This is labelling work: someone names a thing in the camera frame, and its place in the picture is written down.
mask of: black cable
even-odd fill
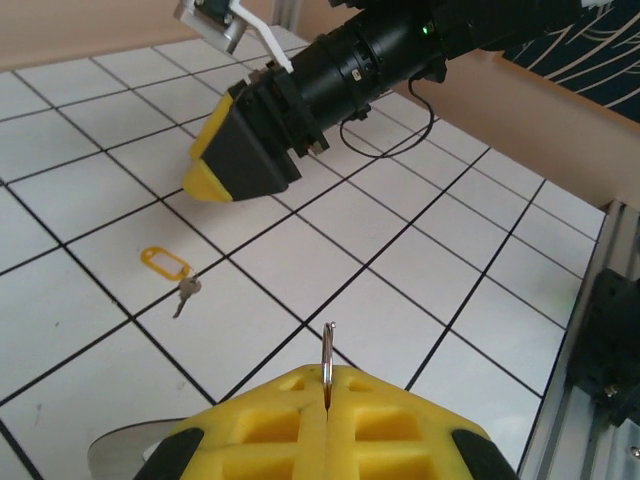
[[[377,154],[377,155],[372,155],[372,154],[370,154],[370,153],[363,152],[362,150],[359,150],[358,148],[356,148],[356,147],[354,147],[353,145],[351,145],[351,144],[348,142],[348,140],[345,138],[345,136],[344,136],[344,126],[345,126],[345,124],[346,124],[347,122],[353,121],[353,120],[349,120],[349,119],[347,119],[347,120],[343,120],[343,121],[340,123],[340,140],[342,140],[342,143],[344,143],[344,144],[345,144],[345,146],[346,146],[347,148],[349,148],[350,150],[352,150],[352,151],[354,151],[354,152],[356,152],[356,153],[358,153],[358,154],[360,154],[360,155],[362,155],[362,156],[364,156],[364,157],[367,157],[367,158],[373,158],[373,159],[381,159],[381,158],[391,158],[391,157],[394,157],[394,156],[396,156],[396,155],[400,155],[400,154],[402,154],[402,153],[406,153],[406,152],[408,152],[409,150],[411,150],[411,149],[413,149],[413,148],[417,147],[420,143],[424,142],[424,141],[427,139],[427,137],[429,136],[429,134],[431,133],[431,130],[433,129],[433,124],[434,124],[434,123],[435,123],[435,121],[436,121],[436,115],[435,115],[435,113],[433,112],[433,107],[431,106],[431,104],[430,104],[427,100],[425,100],[423,97],[421,97],[420,95],[418,95],[418,94],[416,93],[416,91],[414,90],[414,88],[413,88],[413,84],[414,84],[414,82],[415,82],[416,80],[417,80],[417,79],[415,79],[415,78],[411,78],[411,79],[407,82],[407,83],[408,83],[408,85],[409,85],[409,93],[411,94],[411,96],[413,96],[414,98],[416,98],[417,100],[419,100],[419,101],[420,101],[424,106],[426,106],[426,107],[427,107],[427,109],[429,110],[429,123],[427,124],[427,126],[426,126],[426,128],[425,128],[425,131],[424,131],[424,132],[422,132],[422,134],[420,135],[420,137],[419,137],[415,142],[413,142],[413,143],[412,143],[411,145],[409,145],[408,147],[404,147],[403,149],[398,150],[398,151],[396,151],[396,152],[394,152],[393,150],[390,150],[390,151],[388,151],[387,153]]]

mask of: beige wall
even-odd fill
[[[243,0],[266,20],[273,0]],[[0,0],[0,71],[193,38],[178,0]]]
[[[307,0],[298,33],[312,39],[351,14]],[[617,197],[640,209],[640,125],[491,54],[448,67],[443,85],[418,88],[442,118],[593,205]]]

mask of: yellow plastic part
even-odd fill
[[[170,261],[175,262],[178,266],[176,269],[177,272],[170,272],[160,265],[161,257],[165,257],[165,260],[168,258]],[[140,261],[171,282],[179,282],[191,273],[191,267],[187,262],[162,247],[145,248],[140,254]]]
[[[196,200],[206,202],[232,202],[233,198],[218,177],[202,160],[202,154],[218,133],[222,122],[229,114],[233,98],[226,93],[213,111],[195,142],[191,146],[190,155],[193,165],[182,180],[182,188]]]
[[[185,420],[205,435],[181,480],[473,480],[451,437],[474,423],[350,367],[327,414],[306,366]]]

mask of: white tile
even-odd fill
[[[54,105],[78,102],[126,87],[88,59],[27,68],[18,74]]]
[[[0,235],[0,271],[53,248],[57,242],[4,188],[0,188],[0,224],[11,233]]]
[[[453,329],[540,395],[564,331],[485,278]]]
[[[534,203],[594,240],[598,238],[604,212],[557,185],[545,183]]]
[[[364,155],[350,150],[340,138],[338,127],[332,127],[326,132],[324,136],[329,142],[329,149],[317,155],[318,160],[324,163],[327,167],[334,172],[339,173],[343,177],[351,175],[356,170],[364,167],[367,163],[371,162],[371,158],[367,158]],[[344,130],[345,139],[351,144],[351,146],[361,150],[365,153],[371,153],[377,155],[377,152],[371,145],[364,143],[355,135],[351,134],[347,130]]]
[[[505,245],[489,276],[563,327],[581,280],[516,238]]]
[[[373,257],[406,224],[348,183],[303,208],[300,215],[362,262]]]
[[[448,323],[479,272],[416,230],[407,230],[371,268]]]
[[[311,322],[335,322],[334,345],[365,372],[400,388],[443,332],[431,316],[365,271]]]
[[[0,304],[0,398],[126,320],[62,250],[0,277]]]
[[[397,93],[390,93],[371,104],[414,132],[429,124],[429,110]]]
[[[533,197],[543,181],[537,173],[494,149],[489,150],[475,168],[526,198]]]
[[[390,158],[376,160],[351,182],[405,220],[412,220],[440,190]]]
[[[194,137],[197,137],[198,135],[200,135],[202,127],[204,127],[204,124],[207,123],[207,120],[209,120],[209,116],[199,118],[198,120],[194,120],[193,122],[185,123],[183,127]]]
[[[172,126],[162,114],[131,92],[71,105],[61,111],[104,148]]]
[[[33,480],[9,444],[0,437],[0,465],[2,475],[11,480]]]
[[[155,200],[102,153],[28,178],[13,188],[63,241]]]
[[[258,282],[306,319],[358,270],[358,263],[296,217],[233,256]]]
[[[369,112],[366,120],[349,122],[345,128],[385,152],[412,134],[411,130],[397,124],[376,110]]]
[[[0,415],[44,478],[89,480],[87,451],[101,436],[208,406],[129,326],[9,402]]]
[[[220,95],[193,77],[183,77],[137,90],[177,123],[212,112]]]
[[[340,181],[340,177],[309,155],[297,158],[295,153],[291,157],[302,178],[289,185],[289,188],[276,195],[290,208],[298,208],[317,197],[329,187]]]
[[[517,468],[540,400],[462,340],[445,338],[411,392],[479,424]]]
[[[102,55],[94,60],[131,88],[186,74],[151,48]]]
[[[487,149],[480,140],[444,120],[435,123],[428,139],[467,163],[475,161]]]
[[[465,173],[449,193],[506,230],[527,206],[525,199],[475,170]]]
[[[11,73],[0,73],[0,120],[48,107],[44,100]]]
[[[394,155],[400,163],[440,188],[447,188],[467,165],[429,142],[421,142],[406,153]]]
[[[305,328],[271,358],[266,365],[258,370],[256,374],[238,390],[237,395],[270,382],[296,368],[318,364],[320,358],[319,352],[321,351],[322,341]],[[346,365],[346,362],[334,351],[333,364]]]
[[[201,39],[169,43],[156,48],[190,73],[235,63],[233,58]]]
[[[289,214],[289,210],[271,197],[210,203],[196,201],[187,193],[180,192],[170,197],[167,203],[225,253]]]
[[[0,176],[5,182],[97,150],[52,110],[0,123]]]
[[[507,232],[443,195],[415,223],[423,232],[483,270],[496,253]]]
[[[251,70],[238,63],[201,73],[198,77],[202,79],[202,81],[206,82],[207,85],[210,85],[212,88],[217,90],[220,94],[224,94],[229,87],[235,85],[240,80],[247,80],[247,83],[249,83],[249,80],[247,79],[249,73],[251,73]]]
[[[191,166],[192,143],[193,138],[176,127],[115,148],[110,153],[162,197],[182,188],[182,177]]]
[[[267,49],[264,48],[262,42],[256,40],[251,35],[244,35],[235,51],[233,57],[237,60],[249,60],[251,58],[262,57],[267,54]]]
[[[266,56],[266,57],[254,58],[253,60],[245,60],[244,62],[242,62],[242,64],[246,66],[249,70],[260,71],[264,69],[267,63],[269,63],[270,61],[271,61],[271,57]]]
[[[201,277],[202,294],[172,318],[178,296],[142,323],[212,397],[225,396],[300,324],[229,262]],[[211,366],[219,365],[215,374]]]
[[[299,48],[309,45],[309,42],[303,40],[295,33],[292,33],[279,25],[272,26],[271,31],[273,32],[273,35],[276,37],[276,40],[278,40],[278,43],[283,50],[290,50],[292,48]]]
[[[196,271],[220,258],[216,250],[161,204],[124,218],[69,248],[135,313],[176,286],[140,261],[141,252],[154,246],[177,255]]]
[[[527,210],[514,235],[580,277],[595,243],[535,205]]]

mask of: yellow key tag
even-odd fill
[[[191,267],[187,262],[162,247],[146,248],[140,254],[140,260],[171,282],[179,282],[191,273]]]

